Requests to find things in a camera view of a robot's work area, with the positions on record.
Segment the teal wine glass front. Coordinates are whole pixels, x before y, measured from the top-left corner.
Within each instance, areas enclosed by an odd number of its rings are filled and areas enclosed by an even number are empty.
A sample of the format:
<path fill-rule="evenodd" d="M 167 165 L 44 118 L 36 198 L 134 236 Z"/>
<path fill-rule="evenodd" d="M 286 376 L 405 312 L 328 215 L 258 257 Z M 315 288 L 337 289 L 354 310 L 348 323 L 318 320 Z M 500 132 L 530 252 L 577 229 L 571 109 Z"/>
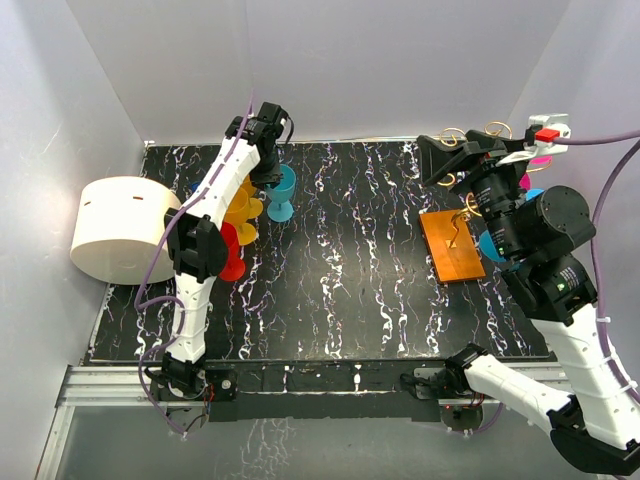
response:
<path fill-rule="evenodd" d="M 533 188 L 529 191 L 526 192 L 525 194 L 525 200 L 529 201 L 535 197 L 537 197 L 538 195 L 542 194 L 544 192 L 543 189 L 540 188 Z M 478 246 L 480 248 L 480 251 L 490 260 L 496 262 L 496 263 L 504 263 L 506 262 L 506 259 L 503 257 L 503 255 L 498 251 L 498 249 L 496 248 L 496 245 L 489 233 L 488 230 L 485 230 L 479 237 L 479 241 L 478 241 Z"/>

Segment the teal wine glass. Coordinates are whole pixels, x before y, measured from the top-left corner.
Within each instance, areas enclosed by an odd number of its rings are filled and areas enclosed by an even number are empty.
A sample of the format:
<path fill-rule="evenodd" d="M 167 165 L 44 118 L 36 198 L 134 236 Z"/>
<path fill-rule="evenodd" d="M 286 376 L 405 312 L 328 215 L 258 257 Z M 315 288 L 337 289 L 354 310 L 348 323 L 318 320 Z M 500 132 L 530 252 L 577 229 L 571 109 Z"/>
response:
<path fill-rule="evenodd" d="M 296 174 L 291 167 L 281 165 L 282 178 L 280 183 L 275 186 L 268 186 L 265 189 L 266 195 L 270 200 L 267 208 L 267 215 L 271 221 L 283 223 L 290 220 L 294 213 L 291 199 L 296 186 Z"/>
<path fill-rule="evenodd" d="M 542 194 L 544 192 L 543 189 L 540 188 L 533 188 L 529 191 L 526 192 L 525 194 L 525 200 L 529 201 L 535 197 L 537 197 L 538 195 Z M 488 230 L 485 230 L 479 237 L 479 241 L 478 241 L 478 246 L 480 248 L 480 251 L 490 260 L 496 262 L 496 263 L 504 263 L 506 262 L 506 259 L 503 257 L 503 255 L 498 251 L 498 249 L 496 248 L 496 245 L 489 233 Z"/>

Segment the magenta wine glass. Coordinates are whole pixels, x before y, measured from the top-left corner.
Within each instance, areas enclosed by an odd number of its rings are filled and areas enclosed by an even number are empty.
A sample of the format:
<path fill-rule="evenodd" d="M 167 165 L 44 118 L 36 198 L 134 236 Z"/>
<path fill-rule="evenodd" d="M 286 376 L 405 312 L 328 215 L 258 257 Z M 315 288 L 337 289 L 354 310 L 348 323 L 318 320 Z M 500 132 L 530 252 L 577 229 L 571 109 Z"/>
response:
<path fill-rule="evenodd" d="M 529 162 L 529 165 L 527 167 L 525 174 L 520 180 L 520 187 L 525 189 L 526 191 L 529 191 L 532 188 L 531 176 L 534 173 L 537 173 L 549 168 L 552 164 L 552 161 L 553 161 L 552 156 L 538 157 L 538 158 L 532 159 Z"/>

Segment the teal wine glass back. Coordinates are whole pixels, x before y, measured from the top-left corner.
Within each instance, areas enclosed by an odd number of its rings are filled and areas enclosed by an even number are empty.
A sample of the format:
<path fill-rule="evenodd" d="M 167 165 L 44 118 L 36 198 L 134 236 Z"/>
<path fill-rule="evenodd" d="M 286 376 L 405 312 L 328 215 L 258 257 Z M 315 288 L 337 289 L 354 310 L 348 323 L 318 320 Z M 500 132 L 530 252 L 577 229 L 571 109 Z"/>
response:
<path fill-rule="evenodd" d="M 296 174 L 291 167 L 281 165 L 282 178 L 280 183 L 275 186 L 268 186 L 265 189 L 266 195 L 270 200 L 267 208 L 267 215 L 271 221 L 283 223 L 290 220 L 294 213 L 291 199 L 296 186 Z"/>

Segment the yellow wine glass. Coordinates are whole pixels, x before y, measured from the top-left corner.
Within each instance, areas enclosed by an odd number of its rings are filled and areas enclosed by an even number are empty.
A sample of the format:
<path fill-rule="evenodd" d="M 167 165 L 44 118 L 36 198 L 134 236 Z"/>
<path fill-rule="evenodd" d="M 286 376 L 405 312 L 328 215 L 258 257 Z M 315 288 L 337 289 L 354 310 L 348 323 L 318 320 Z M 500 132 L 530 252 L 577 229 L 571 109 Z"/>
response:
<path fill-rule="evenodd" d="M 263 202 L 255 194 L 257 188 L 246 176 L 229 205 L 224 220 L 234 225 L 240 225 L 246 220 L 254 220 L 263 212 Z"/>

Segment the orange wine glass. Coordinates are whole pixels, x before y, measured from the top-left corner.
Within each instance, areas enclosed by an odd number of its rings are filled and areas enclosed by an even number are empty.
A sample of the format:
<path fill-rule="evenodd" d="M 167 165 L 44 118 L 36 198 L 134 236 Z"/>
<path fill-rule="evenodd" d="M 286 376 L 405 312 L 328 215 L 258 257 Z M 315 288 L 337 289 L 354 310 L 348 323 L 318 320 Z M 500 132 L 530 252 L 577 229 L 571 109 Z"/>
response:
<path fill-rule="evenodd" d="M 240 246 L 249 245 L 257 239 L 258 234 L 255 226 L 250 224 L 246 218 L 236 218 L 232 221 L 232 224 L 236 229 Z"/>

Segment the red wine glass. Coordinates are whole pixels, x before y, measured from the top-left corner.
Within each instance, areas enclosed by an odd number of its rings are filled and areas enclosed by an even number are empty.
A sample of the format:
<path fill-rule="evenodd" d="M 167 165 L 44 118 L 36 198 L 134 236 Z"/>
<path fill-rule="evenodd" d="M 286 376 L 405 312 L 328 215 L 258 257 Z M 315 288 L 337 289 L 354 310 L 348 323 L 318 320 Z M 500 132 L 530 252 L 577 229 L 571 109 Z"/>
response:
<path fill-rule="evenodd" d="M 238 281 L 245 274 L 246 265 L 240 258 L 240 245 L 236 228 L 228 222 L 223 222 L 220 233 L 227 247 L 228 257 L 223 270 L 219 274 L 219 278 L 227 282 Z"/>

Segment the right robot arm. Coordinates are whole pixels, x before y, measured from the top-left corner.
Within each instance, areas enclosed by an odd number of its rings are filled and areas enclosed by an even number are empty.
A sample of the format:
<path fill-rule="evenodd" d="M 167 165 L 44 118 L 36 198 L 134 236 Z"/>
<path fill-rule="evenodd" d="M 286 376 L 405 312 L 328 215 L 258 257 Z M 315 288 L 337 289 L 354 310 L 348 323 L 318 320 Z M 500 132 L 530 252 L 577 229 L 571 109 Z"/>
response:
<path fill-rule="evenodd" d="M 417 140 L 425 185 L 461 173 L 455 192 L 471 194 L 490 237 L 508 267 L 508 291 L 543 335 L 570 383 L 563 392 L 500 362 L 469 344 L 423 381 L 440 393 L 492 397 L 538 426 L 576 469 L 613 477 L 639 468 L 639 399 L 604 337 L 598 293 L 574 251 L 596 228 L 576 190 L 557 185 L 531 197 L 521 187 L 538 134 L 521 140 L 470 131 L 449 146 Z"/>

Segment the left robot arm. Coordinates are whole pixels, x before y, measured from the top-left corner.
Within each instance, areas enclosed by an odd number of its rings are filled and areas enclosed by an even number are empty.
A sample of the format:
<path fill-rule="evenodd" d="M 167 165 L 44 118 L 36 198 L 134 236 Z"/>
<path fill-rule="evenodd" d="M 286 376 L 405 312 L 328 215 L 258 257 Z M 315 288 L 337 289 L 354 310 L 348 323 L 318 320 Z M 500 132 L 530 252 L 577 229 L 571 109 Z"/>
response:
<path fill-rule="evenodd" d="M 174 271 L 175 293 L 141 301 L 142 310 L 157 302 L 172 302 L 174 316 L 163 352 L 160 371 L 145 372 L 156 384 L 179 397 L 194 399 L 206 387 L 205 333 L 209 298 L 215 280 L 230 257 L 223 239 L 223 219 L 246 178 L 264 188 L 279 183 L 281 173 L 277 140 L 291 117 L 274 103 L 265 102 L 258 112 L 232 120 L 225 131 L 218 156 L 194 193 L 178 208 L 169 208 L 159 245 L 168 251 Z"/>

